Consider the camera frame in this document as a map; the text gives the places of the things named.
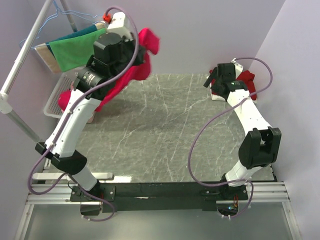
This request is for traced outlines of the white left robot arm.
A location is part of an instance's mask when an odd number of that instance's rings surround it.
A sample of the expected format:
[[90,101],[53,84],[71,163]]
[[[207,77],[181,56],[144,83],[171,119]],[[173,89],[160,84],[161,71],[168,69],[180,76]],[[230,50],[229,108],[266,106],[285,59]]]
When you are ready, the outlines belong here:
[[93,44],[93,55],[78,72],[67,107],[53,133],[35,149],[63,175],[78,184],[82,195],[94,201],[102,195],[100,182],[87,167],[87,158],[76,144],[88,120],[107,93],[133,66],[144,63],[145,48],[131,16],[118,8],[107,31]]

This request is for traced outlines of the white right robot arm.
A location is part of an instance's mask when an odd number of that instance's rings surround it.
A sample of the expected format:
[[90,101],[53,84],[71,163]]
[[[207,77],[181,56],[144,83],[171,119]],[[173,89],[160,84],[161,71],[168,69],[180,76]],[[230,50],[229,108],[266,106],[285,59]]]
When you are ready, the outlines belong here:
[[223,98],[238,117],[245,137],[238,150],[238,161],[221,178],[222,200],[247,198],[245,182],[253,174],[277,160],[282,133],[263,118],[250,95],[249,87],[240,79],[243,67],[233,59],[219,63],[207,77],[204,87]]

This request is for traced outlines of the dark red folded t-shirt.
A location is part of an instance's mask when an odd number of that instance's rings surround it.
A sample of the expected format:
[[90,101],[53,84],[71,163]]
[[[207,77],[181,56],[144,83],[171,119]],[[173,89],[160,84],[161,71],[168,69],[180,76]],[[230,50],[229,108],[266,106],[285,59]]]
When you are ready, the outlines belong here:
[[256,91],[254,84],[255,75],[251,73],[249,70],[242,71],[239,75],[237,75],[237,81],[243,81],[246,87],[249,90],[249,93],[253,93]]

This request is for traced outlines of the teal hanging towel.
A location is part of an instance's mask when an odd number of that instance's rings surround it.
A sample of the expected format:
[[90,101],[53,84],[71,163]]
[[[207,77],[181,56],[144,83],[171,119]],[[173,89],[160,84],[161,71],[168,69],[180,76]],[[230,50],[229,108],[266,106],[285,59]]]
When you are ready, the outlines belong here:
[[95,32],[95,31],[97,31],[97,30],[98,30],[98,29],[97,29],[96,25],[94,24],[94,25],[91,25],[91,26],[89,26],[89,27],[86,27],[86,28],[84,28],[84,29],[82,29],[82,30],[79,30],[79,31],[73,32],[73,33],[71,33],[71,34],[68,34],[68,35],[65,35],[65,36],[56,38],[55,40],[52,40],[52,41],[50,41],[50,42],[46,42],[45,44],[46,44],[48,50],[49,50],[52,54],[54,54],[53,51],[52,51],[52,49],[51,49],[51,47],[50,47],[50,43],[51,43],[51,42],[80,37],[80,36],[83,36],[83,35],[86,35],[86,34],[90,34],[90,33],[92,33],[92,32]]

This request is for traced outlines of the green hanging towel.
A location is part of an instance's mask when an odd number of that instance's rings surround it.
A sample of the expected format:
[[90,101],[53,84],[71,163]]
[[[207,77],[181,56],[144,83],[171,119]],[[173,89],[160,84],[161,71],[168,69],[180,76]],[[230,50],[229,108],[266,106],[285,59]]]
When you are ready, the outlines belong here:
[[82,36],[51,42],[49,45],[60,71],[67,72],[84,66],[94,54],[94,42],[106,32],[104,27],[97,28],[96,31]]

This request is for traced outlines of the beige hanging towel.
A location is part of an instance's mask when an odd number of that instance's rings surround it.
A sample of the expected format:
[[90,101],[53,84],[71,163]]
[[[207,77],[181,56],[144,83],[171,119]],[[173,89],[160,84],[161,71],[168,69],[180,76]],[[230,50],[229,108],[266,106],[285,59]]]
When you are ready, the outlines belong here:
[[[98,29],[106,28],[106,25],[102,22],[98,22],[95,24]],[[35,51],[38,53],[40,58],[44,61],[47,67],[53,73],[61,73],[60,67],[54,57],[54,55],[49,51],[46,43],[39,44],[34,47]]]

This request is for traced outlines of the white laundry basket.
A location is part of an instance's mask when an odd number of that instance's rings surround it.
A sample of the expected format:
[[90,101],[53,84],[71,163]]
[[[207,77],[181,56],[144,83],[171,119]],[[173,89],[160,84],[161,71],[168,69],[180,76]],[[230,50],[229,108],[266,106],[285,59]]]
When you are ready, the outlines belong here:
[[47,117],[52,117],[59,119],[62,116],[62,110],[58,104],[60,94],[68,90],[71,86],[71,83],[76,79],[76,74],[74,71],[64,72],[59,80],[57,81],[52,93],[50,94],[44,109],[43,113]]

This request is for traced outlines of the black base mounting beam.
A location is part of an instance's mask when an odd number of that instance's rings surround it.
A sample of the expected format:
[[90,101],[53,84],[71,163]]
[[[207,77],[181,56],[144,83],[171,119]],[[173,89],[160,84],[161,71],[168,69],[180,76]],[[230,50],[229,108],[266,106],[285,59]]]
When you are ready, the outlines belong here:
[[216,211],[218,201],[248,200],[245,185],[207,187],[196,182],[101,183],[100,198],[118,211]]

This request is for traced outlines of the aluminium rail frame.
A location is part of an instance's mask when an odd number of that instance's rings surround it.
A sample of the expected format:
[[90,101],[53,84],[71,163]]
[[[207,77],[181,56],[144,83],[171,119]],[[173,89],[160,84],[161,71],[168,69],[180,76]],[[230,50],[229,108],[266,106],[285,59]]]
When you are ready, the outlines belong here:
[[[35,205],[71,204],[70,195],[71,190],[66,184],[58,184],[53,190],[44,195],[28,194],[14,239],[23,240],[25,238]],[[282,203],[292,239],[301,240],[302,235],[300,233],[285,184],[283,182],[255,182],[252,203],[272,202]]]

